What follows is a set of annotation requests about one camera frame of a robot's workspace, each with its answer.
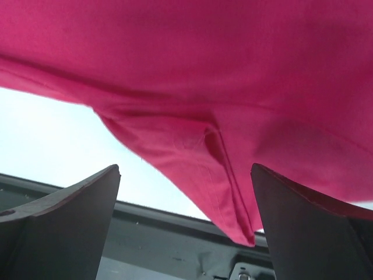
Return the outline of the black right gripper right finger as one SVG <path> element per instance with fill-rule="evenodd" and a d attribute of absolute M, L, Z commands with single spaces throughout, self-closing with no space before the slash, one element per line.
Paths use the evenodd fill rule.
<path fill-rule="evenodd" d="M 253 164 L 252 185 L 277 279 L 372 279 L 372 211 Z"/>

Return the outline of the pink t shirt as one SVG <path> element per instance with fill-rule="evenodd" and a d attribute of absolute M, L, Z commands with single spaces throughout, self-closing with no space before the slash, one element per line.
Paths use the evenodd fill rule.
<path fill-rule="evenodd" d="M 371 1 L 2 1 L 1 86 L 91 107 L 238 244 L 254 163 L 372 199 Z"/>

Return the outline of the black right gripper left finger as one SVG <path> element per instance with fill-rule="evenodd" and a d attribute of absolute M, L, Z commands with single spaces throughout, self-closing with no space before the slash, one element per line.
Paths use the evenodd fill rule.
<path fill-rule="evenodd" d="M 1 212 L 1 279 L 95 279 L 121 175 L 115 164 Z"/>

